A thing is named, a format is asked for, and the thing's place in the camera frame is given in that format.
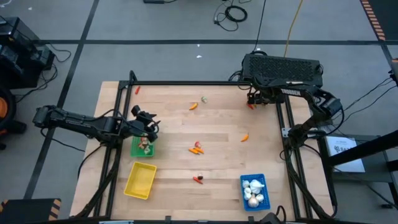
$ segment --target garlic bulb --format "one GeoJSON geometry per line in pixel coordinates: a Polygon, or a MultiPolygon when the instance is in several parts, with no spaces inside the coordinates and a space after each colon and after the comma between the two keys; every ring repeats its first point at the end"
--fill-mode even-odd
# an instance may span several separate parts
{"type": "Polygon", "coordinates": [[[259,206],[259,201],[255,198],[254,194],[251,195],[248,204],[252,208],[256,208],[257,206],[259,206]]]}
{"type": "Polygon", "coordinates": [[[264,200],[264,196],[263,196],[262,194],[258,194],[258,195],[256,196],[256,199],[257,199],[259,202],[262,202],[262,201],[264,200]]]}
{"type": "Polygon", "coordinates": [[[251,194],[251,190],[249,187],[246,187],[243,191],[245,194],[251,194]]]}
{"type": "Polygon", "coordinates": [[[264,184],[261,184],[258,180],[252,180],[250,182],[250,190],[252,193],[259,194],[263,187],[265,187],[264,184]]]}
{"type": "Polygon", "coordinates": [[[244,197],[243,197],[245,200],[249,200],[250,198],[251,198],[251,194],[244,194],[244,197]]]}
{"type": "Polygon", "coordinates": [[[246,188],[246,187],[249,187],[249,186],[250,186],[249,181],[247,181],[247,180],[242,181],[242,187],[243,188],[246,188]]]}

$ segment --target white garlic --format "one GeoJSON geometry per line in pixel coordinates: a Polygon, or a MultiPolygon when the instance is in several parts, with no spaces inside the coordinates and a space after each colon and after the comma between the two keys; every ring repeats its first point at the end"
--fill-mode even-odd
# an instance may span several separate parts
{"type": "Polygon", "coordinates": [[[259,194],[263,187],[265,187],[265,185],[261,184],[258,180],[252,180],[250,182],[250,190],[252,193],[259,194]]]}
{"type": "Polygon", "coordinates": [[[244,193],[245,193],[245,194],[251,194],[250,188],[249,188],[249,187],[246,187],[246,188],[244,189],[244,193]]]}
{"type": "Polygon", "coordinates": [[[251,194],[244,194],[243,197],[245,200],[249,200],[251,198],[251,194]]]}
{"type": "Polygon", "coordinates": [[[250,185],[249,181],[247,181],[247,180],[242,181],[243,188],[249,187],[249,185],[250,185]]]}
{"type": "Polygon", "coordinates": [[[258,195],[256,196],[256,199],[257,199],[259,202],[262,202],[262,201],[264,200],[264,196],[263,196],[262,194],[258,194],[258,195]]]}
{"type": "Polygon", "coordinates": [[[254,194],[251,195],[248,204],[252,208],[256,208],[257,206],[259,206],[259,201],[255,198],[254,194]]]}

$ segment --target yellow cable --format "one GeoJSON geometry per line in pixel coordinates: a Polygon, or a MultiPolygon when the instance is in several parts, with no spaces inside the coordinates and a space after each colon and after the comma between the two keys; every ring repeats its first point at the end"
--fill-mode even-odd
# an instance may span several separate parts
{"type": "Polygon", "coordinates": [[[286,41],[286,46],[285,46],[284,57],[286,57],[287,47],[289,46],[290,33],[292,32],[294,22],[296,21],[297,15],[299,14],[299,11],[300,11],[300,8],[301,8],[302,4],[303,4],[303,0],[300,0],[300,4],[298,5],[297,11],[296,11],[296,15],[294,15],[294,19],[293,19],[292,25],[290,25],[289,34],[287,34],[287,41],[286,41]]]}

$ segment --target red pepper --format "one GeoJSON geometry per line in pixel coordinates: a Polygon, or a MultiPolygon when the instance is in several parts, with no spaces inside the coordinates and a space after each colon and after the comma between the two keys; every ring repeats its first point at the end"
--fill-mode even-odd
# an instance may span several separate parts
{"type": "Polygon", "coordinates": [[[193,180],[198,182],[199,184],[203,184],[202,181],[198,179],[198,177],[193,177],[193,180]]]}
{"type": "Polygon", "coordinates": [[[250,109],[254,110],[253,105],[250,105],[249,103],[248,103],[248,107],[250,107],[250,109]]]}
{"type": "Polygon", "coordinates": [[[138,86],[138,87],[137,87],[137,89],[136,89],[136,94],[138,94],[140,88],[141,88],[141,86],[138,86]]]}

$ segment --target green tray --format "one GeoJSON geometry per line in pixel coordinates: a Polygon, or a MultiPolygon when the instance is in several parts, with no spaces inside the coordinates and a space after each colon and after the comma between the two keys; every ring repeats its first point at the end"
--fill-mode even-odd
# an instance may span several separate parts
{"type": "Polygon", "coordinates": [[[149,146],[150,152],[148,154],[144,153],[144,150],[138,147],[141,143],[140,137],[133,137],[131,143],[131,157],[152,157],[155,154],[155,143],[153,142],[152,145],[149,146]]]}

